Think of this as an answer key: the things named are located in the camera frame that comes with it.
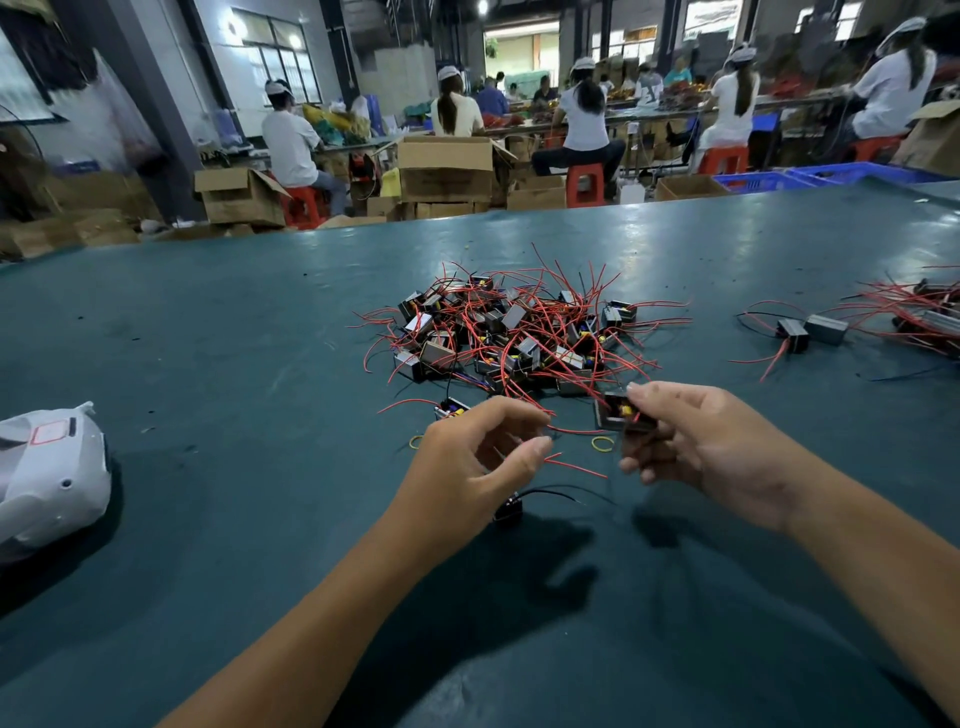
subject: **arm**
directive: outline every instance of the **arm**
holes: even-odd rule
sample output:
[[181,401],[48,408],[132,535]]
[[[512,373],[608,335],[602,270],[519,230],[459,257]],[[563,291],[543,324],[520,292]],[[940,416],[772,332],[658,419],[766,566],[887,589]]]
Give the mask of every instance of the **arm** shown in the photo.
[[367,535],[158,728],[323,725],[397,604],[533,478],[553,445],[540,436],[549,422],[531,404],[496,397],[429,426],[393,502]]
[[960,550],[729,392],[656,382],[628,397],[660,422],[653,437],[625,440],[621,469],[648,485],[690,483],[795,540],[960,719]]

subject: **jeans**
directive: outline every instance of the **jeans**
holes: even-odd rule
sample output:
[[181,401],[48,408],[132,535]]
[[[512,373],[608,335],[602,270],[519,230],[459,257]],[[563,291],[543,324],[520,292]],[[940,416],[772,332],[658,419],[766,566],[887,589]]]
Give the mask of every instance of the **jeans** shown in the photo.
[[330,195],[330,215],[342,215],[347,211],[347,186],[322,169],[317,170],[317,181],[310,185]]
[[566,147],[543,149],[534,152],[530,157],[530,163],[538,177],[549,176],[550,167],[568,169],[584,164],[603,164],[604,182],[611,182],[626,151],[627,143],[623,139],[614,139],[606,147],[591,149],[589,152],[578,152]]

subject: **workbench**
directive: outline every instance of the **workbench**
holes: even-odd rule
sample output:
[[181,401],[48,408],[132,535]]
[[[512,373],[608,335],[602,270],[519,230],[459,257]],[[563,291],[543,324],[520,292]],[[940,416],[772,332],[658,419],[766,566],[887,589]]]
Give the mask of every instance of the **workbench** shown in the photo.
[[[91,532],[0,577],[0,725],[149,726],[312,589],[390,502],[444,384],[361,367],[371,328],[460,260],[607,264],[608,293],[689,301],[646,342],[657,377],[727,387],[960,544],[956,375],[872,378],[939,357],[864,334],[811,345],[737,325],[761,299],[809,311],[858,280],[960,263],[950,200],[850,187],[79,250],[0,270],[0,417],[96,404],[119,465]],[[668,309],[677,315],[683,309]],[[878,320],[879,327],[889,326]],[[454,384],[468,403],[478,390]],[[593,428],[586,400],[550,398]],[[923,692],[800,550],[679,484],[641,487],[564,435],[544,466],[582,504],[526,499],[391,617],[333,726],[926,726]]]

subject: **white shirt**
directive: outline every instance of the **white shirt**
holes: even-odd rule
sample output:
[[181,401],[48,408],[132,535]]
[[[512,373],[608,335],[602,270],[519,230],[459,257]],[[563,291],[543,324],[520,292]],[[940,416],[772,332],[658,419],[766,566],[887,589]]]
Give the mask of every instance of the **white shirt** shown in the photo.
[[736,115],[736,91],[738,88],[736,74],[731,73],[717,79],[710,90],[710,93],[717,97],[717,120],[710,127],[715,130],[710,133],[713,146],[717,146],[717,142],[729,142],[734,145],[746,144],[750,140],[750,134],[754,130],[756,93],[760,89],[759,74],[754,74],[754,90],[750,99],[750,106],[742,116]]
[[277,182],[284,187],[309,187],[317,181],[313,150],[320,136],[310,122],[290,111],[274,111],[263,120],[262,132]]
[[867,107],[853,116],[856,135],[872,139],[904,132],[910,117],[924,104],[936,69],[937,54],[928,50],[924,74],[911,90],[910,59],[905,50],[877,61],[853,87],[853,93],[867,99]]
[[[477,106],[475,99],[469,96],[461,96],[459,93],[451,93],[450,98],[457,107],[457,124],[453,129],[454,136],[472,136],[474,132],[483,129],[483,114],[480,113],[480,107]],[[444,125],[440,123],[440,115],[437,113],[437,102],[440,99],[434,99],[430,105],[430,119],[433,121],[433,133],[436,136],[449,136],[444,131]]]
[[604,112],[587,113],[577,104],[576,91],[580,84],[560,95],[559,107],[566,113],[566,141],[564,146],[575,152],[592,152],[610,144]]

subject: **red object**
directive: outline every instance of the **red object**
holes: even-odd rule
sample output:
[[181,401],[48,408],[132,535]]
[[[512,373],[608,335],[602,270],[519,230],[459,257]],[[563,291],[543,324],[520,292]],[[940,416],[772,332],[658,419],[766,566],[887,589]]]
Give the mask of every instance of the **red object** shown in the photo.
[[[590,189],[580,191],[580,178],[588,177]],[[566,170],[566,206],[599,207],[605,205],[603,199],[603,164],[587,164],[570,167]]]
[[851,144],[856,151],[856,159],[853,161],[873,161],[876,155],[887,149],[895,153],[901,142],[903,142],[902,136],[877,136],[873,139],[855,141]]
[[314,187],[287,187],[290,197],[281,197],[283,219],[288,227],[312,231],[330,216],[322,190]]
[[750,147],[746,145],[707,149],[697,171],[702,175],[742,175],[747,171],[749,156]]

